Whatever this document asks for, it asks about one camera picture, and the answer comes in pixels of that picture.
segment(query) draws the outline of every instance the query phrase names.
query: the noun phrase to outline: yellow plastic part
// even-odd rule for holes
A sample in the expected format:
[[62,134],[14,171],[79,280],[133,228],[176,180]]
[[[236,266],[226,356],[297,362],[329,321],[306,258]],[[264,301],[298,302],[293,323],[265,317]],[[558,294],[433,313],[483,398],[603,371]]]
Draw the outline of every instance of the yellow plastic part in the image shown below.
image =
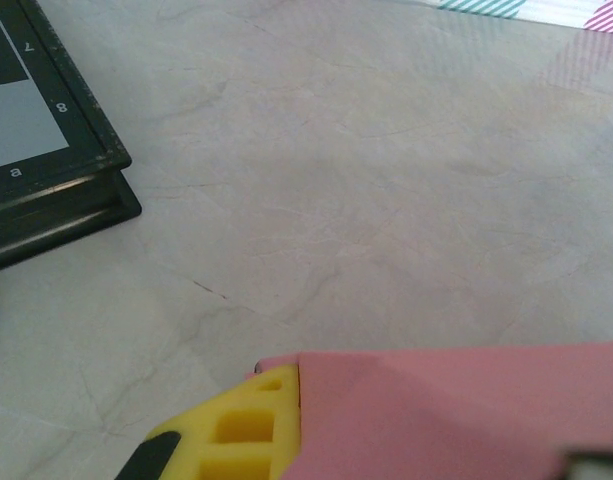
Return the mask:
[[278,480],[299,453],[299,375],[278,367],[178,415],[147,440],[181,434],[160,480]]

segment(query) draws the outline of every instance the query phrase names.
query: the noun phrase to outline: table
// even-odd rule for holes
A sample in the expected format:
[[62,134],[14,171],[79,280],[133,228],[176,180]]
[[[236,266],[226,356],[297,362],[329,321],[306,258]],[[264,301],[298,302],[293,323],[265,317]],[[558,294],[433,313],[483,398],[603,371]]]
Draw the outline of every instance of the table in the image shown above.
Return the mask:
[[0,480],[113,478],[263,356],[613,339],[613,36],[41,3],[144,214],[0,273]]

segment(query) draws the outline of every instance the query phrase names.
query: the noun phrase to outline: pink object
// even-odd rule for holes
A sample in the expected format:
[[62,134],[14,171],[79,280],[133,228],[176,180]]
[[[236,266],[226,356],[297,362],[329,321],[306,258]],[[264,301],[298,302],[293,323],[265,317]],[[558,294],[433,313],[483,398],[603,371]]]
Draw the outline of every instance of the pink object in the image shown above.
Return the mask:
[[599,7],[595,14],[586,22],[584,28],[597,32],[613,33],[613,0]]
[[306,352],[302,452],[284,480],[552,478],[613,450],[613,343]]

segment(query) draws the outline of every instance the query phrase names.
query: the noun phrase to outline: white marble countertop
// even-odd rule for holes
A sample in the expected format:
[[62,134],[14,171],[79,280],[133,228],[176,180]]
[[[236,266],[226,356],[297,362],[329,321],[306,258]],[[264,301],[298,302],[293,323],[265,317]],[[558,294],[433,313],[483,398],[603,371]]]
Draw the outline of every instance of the white marble countertop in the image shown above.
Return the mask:
[[0,273],[0,480],[112,479],[263,356],[613,339],[613,36],[41,3],[144,214]]

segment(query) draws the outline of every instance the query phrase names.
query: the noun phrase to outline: striped fabric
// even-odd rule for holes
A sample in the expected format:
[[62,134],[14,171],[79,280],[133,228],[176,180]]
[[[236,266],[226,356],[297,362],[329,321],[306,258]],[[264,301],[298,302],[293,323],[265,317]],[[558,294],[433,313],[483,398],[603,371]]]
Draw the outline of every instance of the striped fabric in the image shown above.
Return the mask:
[[443,0],[441,10],[469,12],[499,18],[514,18],[526,0]]
[[584,28],[597,32],[613,33],[613,0],[607,1],[599,7]]

